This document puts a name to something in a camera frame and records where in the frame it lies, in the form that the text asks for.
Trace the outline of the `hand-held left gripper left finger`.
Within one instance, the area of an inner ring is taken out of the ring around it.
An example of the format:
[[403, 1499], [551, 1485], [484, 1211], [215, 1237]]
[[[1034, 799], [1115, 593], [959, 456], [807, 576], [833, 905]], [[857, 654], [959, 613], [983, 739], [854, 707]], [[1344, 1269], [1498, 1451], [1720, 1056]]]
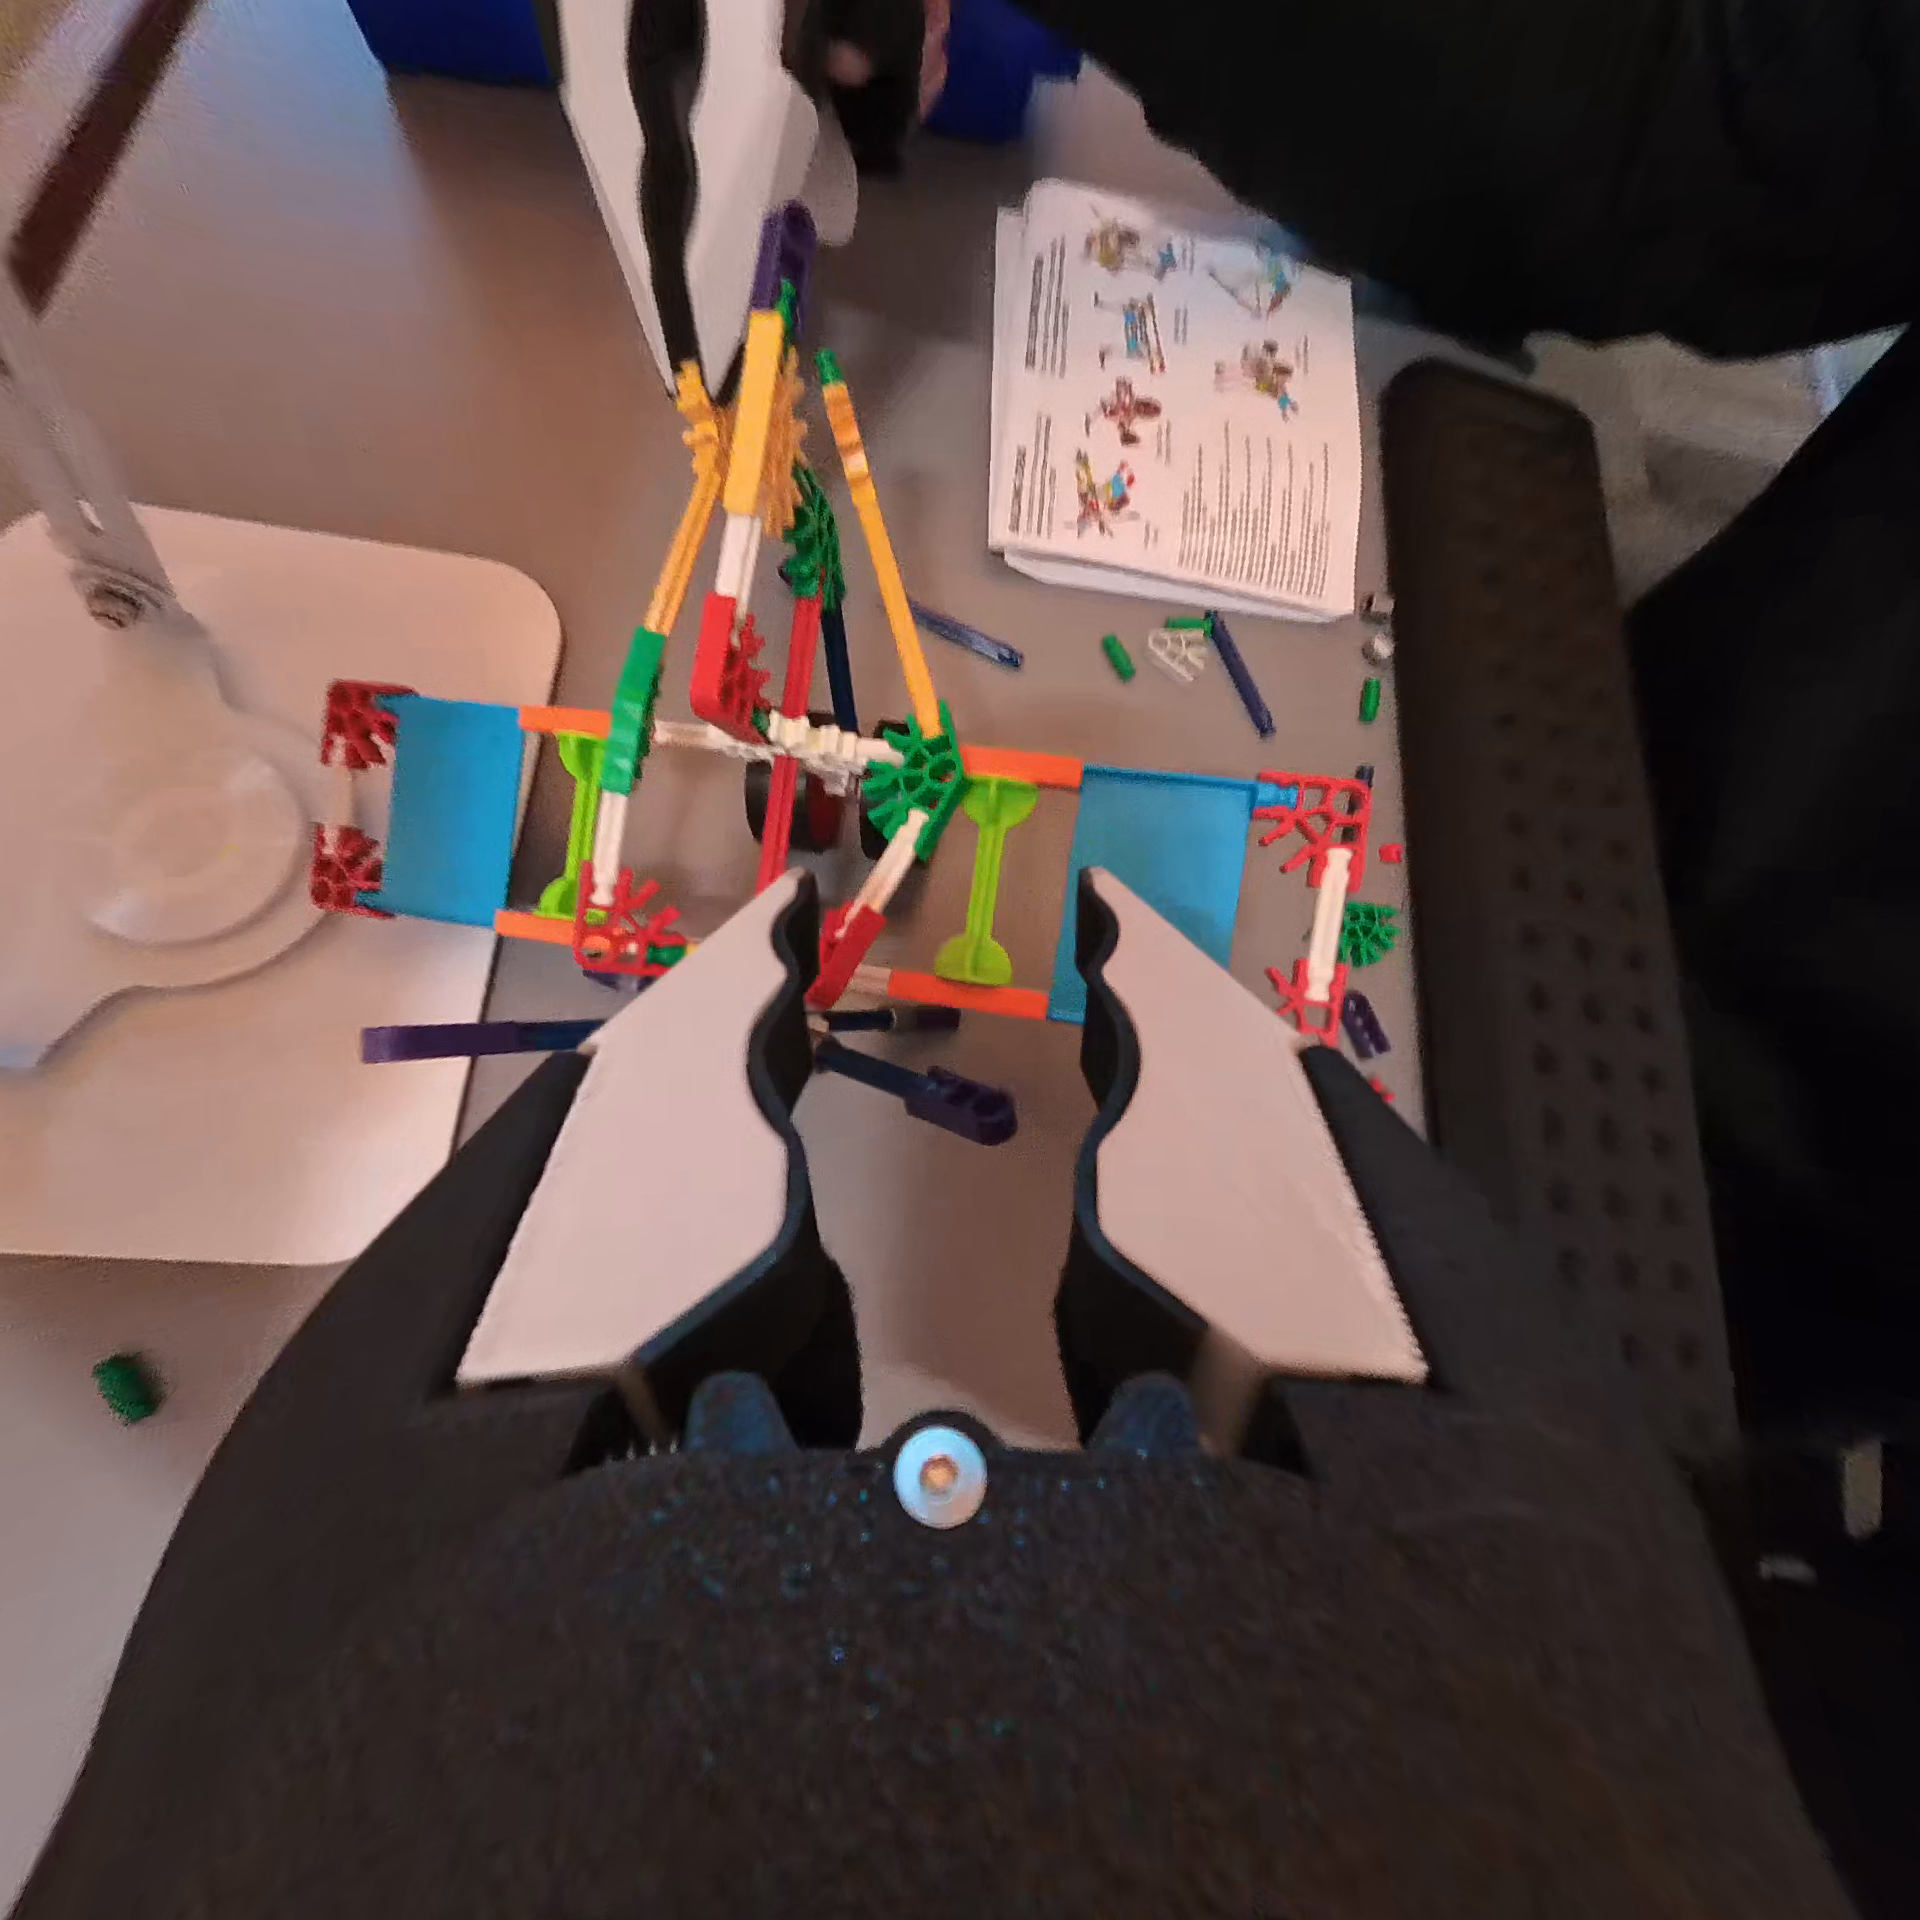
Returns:
[[819, 890], [788, 872], [611, 1018], [459, 1361], [461, 1388], [611, 1379], [775, 1249], [792, 1097], [751, 1044], [804, 1008]]

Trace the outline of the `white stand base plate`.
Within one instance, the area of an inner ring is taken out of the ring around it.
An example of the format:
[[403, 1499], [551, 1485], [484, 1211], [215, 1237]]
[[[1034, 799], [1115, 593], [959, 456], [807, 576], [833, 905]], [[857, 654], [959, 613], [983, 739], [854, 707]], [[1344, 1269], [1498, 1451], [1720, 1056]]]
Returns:
[[98, 623], [41, 515], [4, 532], [4, 1253], [351, 1258], [445, 1161], [467, 1067], [361, 1034], [482, 1014], [497, 935], [336, 916], [332, 683], [535, 709], [562, 621], [493, 560], [139, 507], [182, 623]]

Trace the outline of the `person's right forearm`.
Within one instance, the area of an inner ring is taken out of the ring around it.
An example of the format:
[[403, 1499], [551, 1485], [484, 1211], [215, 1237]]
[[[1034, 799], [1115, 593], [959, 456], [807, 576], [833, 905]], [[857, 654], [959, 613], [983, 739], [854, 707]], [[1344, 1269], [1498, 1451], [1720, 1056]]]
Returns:
[[1915, 320], [1915, 5], [1024, 12], [1235, 201], [1441, 331], [1768, 358]]

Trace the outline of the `blue plastic bin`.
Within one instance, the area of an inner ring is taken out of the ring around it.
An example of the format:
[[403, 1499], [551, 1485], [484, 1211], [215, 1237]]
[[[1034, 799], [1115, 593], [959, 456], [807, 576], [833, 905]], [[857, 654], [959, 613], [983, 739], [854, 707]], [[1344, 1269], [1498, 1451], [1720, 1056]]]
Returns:
[[[461, 85], [560, 86], [560, 38], [544, 5], [350, 3], [369, 52], [389, 73]], [[947, 82], [923, 129], [976, 146], [1026, 132], [1041, 85], [1072, 85], [1083, 56], [1006, 3], [957, 3]]]

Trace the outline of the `yellow rod with connector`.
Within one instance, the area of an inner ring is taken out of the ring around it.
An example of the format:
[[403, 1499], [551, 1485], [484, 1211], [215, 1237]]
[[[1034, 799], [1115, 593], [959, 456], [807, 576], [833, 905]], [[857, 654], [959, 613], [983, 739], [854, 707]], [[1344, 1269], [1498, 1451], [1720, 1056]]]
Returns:
[[733, 418], [707, 394], [696, 358], [684, 358], [679, 367], [676, 408], [684, 427], [682, 443], [690, 462], [690, 487], [641, 623], [646, 633], [658, 637], [673, 637], [680, 618], [694, 565], [707, 541], [707, 523], [724, 492], [733, 452]]
[[871, 560], [876, 586], [880, 590], [881, 608], [887, 621], [887, 630], [909, 696], [909, 707], [925, 739], [948, 738], [948, 722], [942, 714], [939, 689], [923, 655], [914, 618], [909, 609], [904, 578], [894, 553], [889, 528], [883, 518], [871, 456], [860, 434], [849, 381], [842, 386], [821, 388], [821, 394], [828, 408], [831, 441], [849, 487], [849, 496]]

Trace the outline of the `colourful construction toy model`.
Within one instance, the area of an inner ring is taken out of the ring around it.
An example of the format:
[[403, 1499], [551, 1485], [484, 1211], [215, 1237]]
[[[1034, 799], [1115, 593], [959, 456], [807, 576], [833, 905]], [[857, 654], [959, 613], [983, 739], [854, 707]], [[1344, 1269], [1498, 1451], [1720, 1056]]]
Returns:
[[311, 902], [330, 916], [563, 946], [587, 976], [641, 989], [689, 959], [694, 943], [659, 884], [621, 858], [627, 808], [659, 750], [733, 758], [758, 846], [755, 893], [800, 855], [833, 849], [846, 823], [871, 837], [871, 872], [823, 918], [821, 975], [808, 992], [817, 1064], [894, 1097], [918, 1121], [1000, 1146], [1017, 1131], [1012, 1094], [948, 1069], [889, 1064], [849, 1034], [948, 1030], [967, 1012], [1078, 1020], [1072, 924], [1047, 990], [1014, 982], [995, 933], [1006, 845], [1042, 794], [1064, 794], [1077, 799], [1065, 890], [1085, 870], [1112, 870], [1216, 959], [1233, 946], [1247, 831], [1262, 828], [1262, 846], [1296, 835], [1285, 865], [1314, 890], [1309, 951], [1266, 981], [1302, 1036], [1347, 1040], [1343, 997], [1360, 986], [1335, 949], [1360, 884], [1369, 768], [1350, 782], [1230, 782], [1104, 766], [967, 746], [945, 703], [942, 739], [925, 739], [914, 717], [858, 729], [837, 521], [801, 451], [800, 323], [817, 243], [800, 201], [763, 224], [748, 372], [729, 408], [733, 452], [713, 511], [750, 498], [748, 456], [763, 452], [755, 519], [733, 515], [729, 530], [788, 542], [780, 581], [793, 621], [779, 697], [758, 663], [764, 637], [748, 601], [720, 590], [704, 608], [686, 722], [659, 719], [668, 637], [643, 627], [611, 713], [332, 683], [320, 764], [344, 799], [311, 834]]

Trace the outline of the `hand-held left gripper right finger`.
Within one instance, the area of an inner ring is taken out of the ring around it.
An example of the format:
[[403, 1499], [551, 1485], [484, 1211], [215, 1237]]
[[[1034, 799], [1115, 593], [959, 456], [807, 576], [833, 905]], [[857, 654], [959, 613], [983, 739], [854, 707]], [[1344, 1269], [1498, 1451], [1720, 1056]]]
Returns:
[[1326, 1054], [1114, 872], [1077, 878], [1072, 968], [1092, 1103], [1057, 1284], [1074, 1386], [1209, 1352], [1254, 1382], [1428, 1382], [1309, 1074]]

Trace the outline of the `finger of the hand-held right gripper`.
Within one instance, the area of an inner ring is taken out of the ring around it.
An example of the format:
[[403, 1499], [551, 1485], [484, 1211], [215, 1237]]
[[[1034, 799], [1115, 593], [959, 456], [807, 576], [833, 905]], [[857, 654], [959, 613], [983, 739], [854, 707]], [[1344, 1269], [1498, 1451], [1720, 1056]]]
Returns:
[[706, 62], [699, 3], [560, 3], [560, 92], [668, 389], [699, 362], [684, 249], [698, 200], [690, 109]]
[[722, 388], [753, 301], [760, 233], [801, 191], [819, 109], [800, 72], [812, 5], [704, 3], [686, 132], [694, 200], [684, 288], [707, 389]]

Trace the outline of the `dark blue rod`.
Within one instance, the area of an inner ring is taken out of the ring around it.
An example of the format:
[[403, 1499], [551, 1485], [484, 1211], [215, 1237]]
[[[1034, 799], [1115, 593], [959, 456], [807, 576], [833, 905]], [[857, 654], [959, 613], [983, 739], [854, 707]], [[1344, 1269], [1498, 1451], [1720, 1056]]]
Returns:
[[1270, 739], [1277, 733], [1273, 713], [1264, 701], [1261, 685], [1256, 683], [1252, 669], [1247, 666], [1224, 616], [1216, 609], [1209, 609], [1206, 628], [1213, 655], [1233, 685], [1237, 707], [1247, 717], [1256, 738]]
[[1026, 655], [1012, 643], [990, 637], [978, 627], [957, 621], [947, 611], [931, 609], [918, 600], [909, 601], [909, 609], [914, 618], [914, 627], [923, 633], [1003, 671], [1024, 671]]

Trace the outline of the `white instruction booklet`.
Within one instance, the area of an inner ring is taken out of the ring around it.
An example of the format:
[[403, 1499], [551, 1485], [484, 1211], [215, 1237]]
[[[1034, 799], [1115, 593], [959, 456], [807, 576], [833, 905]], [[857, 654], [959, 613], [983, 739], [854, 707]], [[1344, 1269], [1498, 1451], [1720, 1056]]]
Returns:
[[1044, 179], [998, 217], [986, 544], [1034, 581], [1357, 609], [1353, 286], [1284, 231]]

